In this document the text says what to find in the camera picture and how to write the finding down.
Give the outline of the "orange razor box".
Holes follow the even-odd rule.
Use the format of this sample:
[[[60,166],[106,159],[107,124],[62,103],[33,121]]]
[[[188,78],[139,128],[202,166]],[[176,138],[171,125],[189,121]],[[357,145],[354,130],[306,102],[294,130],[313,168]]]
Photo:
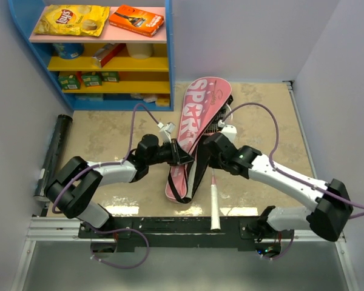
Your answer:
[[[164,24],[164,16],[121,5],[109,16],[109,24],[152,38]]]

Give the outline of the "pink racket cover bag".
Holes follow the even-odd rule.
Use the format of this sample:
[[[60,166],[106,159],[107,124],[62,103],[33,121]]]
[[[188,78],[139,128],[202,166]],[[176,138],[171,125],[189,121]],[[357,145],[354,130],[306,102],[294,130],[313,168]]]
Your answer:
[[[186,89],[177,141],[194,160],[170,168],[165,194],[171,201],[187,204],[198,190],[209,164],[209,152],[203,147],[209,136],[206,130],[217,125],[220,111],[232,103],[231,93],[231,84],[214,76],[196,79]]]

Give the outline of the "green carton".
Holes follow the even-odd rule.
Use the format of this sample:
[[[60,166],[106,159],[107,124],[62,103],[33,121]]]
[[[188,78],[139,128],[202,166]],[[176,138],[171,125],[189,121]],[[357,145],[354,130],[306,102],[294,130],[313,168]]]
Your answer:
[[[78,90],[81,88],[81,83],[76,75],[59,75],[58,82],[63,90]]]
[[[99,72],[82,72],[81,80],[86,87],[102,86],[103,83]]]
[[[118,72],[101,72],[101,77],[103,79],[103,82],[119,82],[120,81],[120,75]]]

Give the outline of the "blue shelf unit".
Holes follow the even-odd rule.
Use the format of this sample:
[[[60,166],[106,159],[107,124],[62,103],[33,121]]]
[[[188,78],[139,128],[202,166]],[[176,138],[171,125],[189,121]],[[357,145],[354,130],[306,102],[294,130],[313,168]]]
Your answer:
[[[72,110],[174,108],[172,3],[10,1],[20,34]]]

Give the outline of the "red foil snack box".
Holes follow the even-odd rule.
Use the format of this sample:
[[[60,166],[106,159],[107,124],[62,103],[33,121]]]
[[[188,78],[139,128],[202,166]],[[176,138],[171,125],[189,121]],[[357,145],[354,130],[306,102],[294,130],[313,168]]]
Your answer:
[[[108,43],[97,50],[91,60],[95,67],[103,68],[112,58],[114,58],[126,45],[124,43]]]

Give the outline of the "crumpled white wrapper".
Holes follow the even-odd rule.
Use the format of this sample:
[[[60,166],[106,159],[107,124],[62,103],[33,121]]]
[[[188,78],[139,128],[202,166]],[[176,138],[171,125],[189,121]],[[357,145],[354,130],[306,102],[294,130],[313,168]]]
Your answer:
[[[133,99],[142,100],[145,103],[153,103],[158,99],[158,95],[154,93],[131,93],[130,97]]]

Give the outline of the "cream paper cup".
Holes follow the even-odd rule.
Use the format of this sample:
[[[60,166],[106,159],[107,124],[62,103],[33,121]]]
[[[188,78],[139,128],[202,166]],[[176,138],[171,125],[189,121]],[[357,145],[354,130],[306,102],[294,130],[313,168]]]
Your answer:
[[[128,54],[134,59],[147,59],[153,55],[153,44],[151,43],[127,43]]]

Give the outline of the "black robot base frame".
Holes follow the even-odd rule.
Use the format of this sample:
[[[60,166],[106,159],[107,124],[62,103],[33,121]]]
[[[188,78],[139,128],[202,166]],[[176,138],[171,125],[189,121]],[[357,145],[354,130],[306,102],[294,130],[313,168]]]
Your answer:
[[[274,230],[255,229],[258,220],[257,216],[224,216],[220,218],[221,230],[212,232],[209,216],[114,217],[100,230],[126,227],[139,230],[153,248],[237,249],[253,252],[257,248],[270,246],[279,234]],[[290,239],[291,232],[281,231],[282,242]],[[96,234],[84,223],[80,224],[78,236],[81,239],[90,239],[96,251],[101,250],[101,243],[112,243],[116,246],[112,235]],[[145,247],[143,239],[133,232],[119,233],[118,242],[119,250]]]

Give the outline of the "green carton right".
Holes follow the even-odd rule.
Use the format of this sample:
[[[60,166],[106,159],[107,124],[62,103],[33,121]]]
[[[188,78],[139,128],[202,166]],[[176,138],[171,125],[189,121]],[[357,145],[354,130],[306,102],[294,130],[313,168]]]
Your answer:
[[[103,79],[103,82],[119,82],[120,81],[120,75],[118,72],[101,72],[101,77]]]

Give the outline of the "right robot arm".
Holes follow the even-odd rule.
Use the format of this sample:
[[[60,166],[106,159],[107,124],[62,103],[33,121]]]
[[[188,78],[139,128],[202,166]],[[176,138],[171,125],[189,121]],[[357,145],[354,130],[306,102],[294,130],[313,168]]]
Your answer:
[[[261,182],[301,203],[293,208],[268,206],[247,226],[259,239],[285,230],[311,230],[330,242],[339,239],[353,212],[343,182],[325,182],[277,165],[253,147],[236,148],[222,133],[208,137],[203,145],[210,154],[209,164],[216,169]]]

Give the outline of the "black shuttlecock tube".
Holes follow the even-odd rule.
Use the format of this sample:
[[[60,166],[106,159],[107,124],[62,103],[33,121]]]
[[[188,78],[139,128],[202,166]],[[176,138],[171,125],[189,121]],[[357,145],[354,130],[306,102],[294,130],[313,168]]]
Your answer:
[[[72,122],[72,117],[63,114],[58,115],[56,119],[47,153],[45,155],[45,159],[33,195],[34,199],[38,202],[49,201],[44,191],[49,181],[53,178],[55,170],[60,163]]]

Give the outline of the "yellow sponge bottom shelf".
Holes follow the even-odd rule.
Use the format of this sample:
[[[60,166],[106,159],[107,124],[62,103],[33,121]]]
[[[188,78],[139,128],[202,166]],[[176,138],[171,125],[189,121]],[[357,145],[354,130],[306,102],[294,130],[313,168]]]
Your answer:
[[[159,94],[155,101],[158,107],[169,107],[170,106],[170,94]]]

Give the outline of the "yellow Lays chips bag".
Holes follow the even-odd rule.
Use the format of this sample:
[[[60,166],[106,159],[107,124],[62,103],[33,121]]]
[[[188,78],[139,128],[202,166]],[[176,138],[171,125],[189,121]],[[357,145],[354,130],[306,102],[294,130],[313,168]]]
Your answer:
[[[99,37],[109,14],[110,7],[99,5],[50,5],[33,32],[38,35]]]

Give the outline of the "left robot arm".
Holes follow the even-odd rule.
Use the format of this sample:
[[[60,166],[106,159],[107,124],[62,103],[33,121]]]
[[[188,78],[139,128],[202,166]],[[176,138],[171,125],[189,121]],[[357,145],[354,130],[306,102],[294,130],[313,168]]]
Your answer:
[[[141,180],[155,164],[182,166],[194,161],[176,139],[159,145],[158,137],[144,135],[127,159],[114,162],[87,162],[75,156],[64,165],[45,188],[45,195],[68,219],[77,218],[92,226],[100,238],[113,232],[111,214],[92,202],[96,190],[104,185]]]

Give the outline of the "pink badminton racket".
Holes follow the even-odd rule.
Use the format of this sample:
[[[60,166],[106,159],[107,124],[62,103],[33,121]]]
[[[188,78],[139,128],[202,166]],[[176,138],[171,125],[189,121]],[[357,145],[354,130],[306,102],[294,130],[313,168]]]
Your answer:
[[[220,112],[216,115],[214,121],[212,121],[208,128],[205,131],[205,134],[210,135],[220,131],[218,126],[219,120],[222,120],[223,117],[231,111],[231,107],[229,104],[225,104]],[[219,206],[218,206],[218,189],[217,182],[215,176],[215,170],[210,166],[212,170],[212,180],[211,180],[211,231],[219,232],[221,230],[220,225],[220,214],[219,214]]]

